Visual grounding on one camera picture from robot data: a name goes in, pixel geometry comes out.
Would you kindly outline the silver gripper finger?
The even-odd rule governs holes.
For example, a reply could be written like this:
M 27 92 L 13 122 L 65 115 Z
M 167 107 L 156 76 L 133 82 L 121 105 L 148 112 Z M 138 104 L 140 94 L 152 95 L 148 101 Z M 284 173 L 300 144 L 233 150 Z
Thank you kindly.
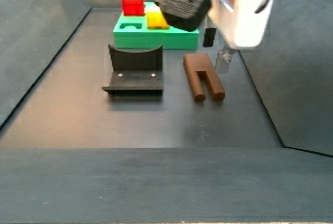
M 215 37 L 215 26 L 209 18 L 204 19 L 204 38 L 203 38 L 203 46 L 211 47 L 213 45 L 213 37 Z
M 213 70 L 217 74 L 227 72 L 233 54 L 235 50 L 227 46 L 216 52 Z

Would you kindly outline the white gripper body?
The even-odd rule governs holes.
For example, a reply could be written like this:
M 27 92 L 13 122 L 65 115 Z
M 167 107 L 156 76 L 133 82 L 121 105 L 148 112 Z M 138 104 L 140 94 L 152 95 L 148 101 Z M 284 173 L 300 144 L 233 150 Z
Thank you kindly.
M 256 47 L 261 41 L 272 0 L 211 0 L 209 19 L 233 50 Z

